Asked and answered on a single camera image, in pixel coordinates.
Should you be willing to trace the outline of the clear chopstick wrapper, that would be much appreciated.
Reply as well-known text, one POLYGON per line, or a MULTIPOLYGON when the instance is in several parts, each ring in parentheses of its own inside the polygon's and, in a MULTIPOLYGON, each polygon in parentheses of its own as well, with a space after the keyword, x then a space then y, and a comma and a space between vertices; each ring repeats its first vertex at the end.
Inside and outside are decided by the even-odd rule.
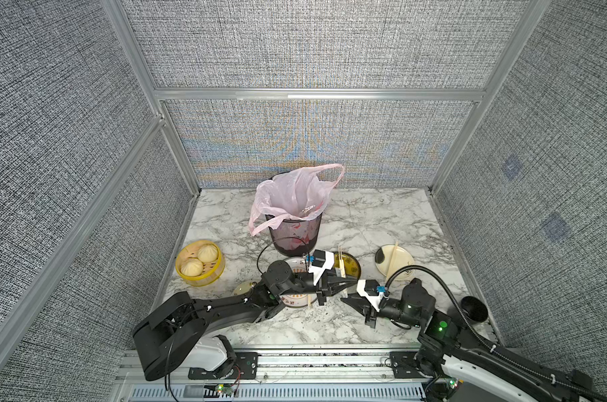
POLYGON ((313 214, 313 212, 315 212, 319 207, 320 206, 318 204, 307 206, 300 211, 299 216, 300 217, 309 216, 309 215, 313 214))

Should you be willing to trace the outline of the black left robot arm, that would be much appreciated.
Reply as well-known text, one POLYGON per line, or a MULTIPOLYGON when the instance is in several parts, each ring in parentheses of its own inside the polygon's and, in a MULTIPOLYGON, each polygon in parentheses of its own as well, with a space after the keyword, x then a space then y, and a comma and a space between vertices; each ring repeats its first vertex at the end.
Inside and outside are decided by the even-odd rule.
POLYGON ((195 299, 186 291, 168 298, 138 323, 132 338, 148 381, 159 380, 179 368, 207 333, 243 323, 260 323, 284 308, 283 295, 315 294, 323 305, 330 296, 354 286, 357 279, 323 269, 320 279, 310 272, 294 272, 275 261, 250 291, 221 299, 195 299))

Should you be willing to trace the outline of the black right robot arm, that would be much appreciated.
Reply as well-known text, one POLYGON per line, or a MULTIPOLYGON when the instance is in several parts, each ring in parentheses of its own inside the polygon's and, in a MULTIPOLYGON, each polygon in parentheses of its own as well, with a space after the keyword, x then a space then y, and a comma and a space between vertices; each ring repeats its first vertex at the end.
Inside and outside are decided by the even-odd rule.
POLYGON ((419 279, 394 298, 375 280, 358 280, 343 302, 375 327, 385 318, 418 328, 420 347, 410 367, 431 379, 463 380, 510 401, 604 401, 593 380, 579 371, 546 368, 480 336, 461 319, 436 308, 419 279))

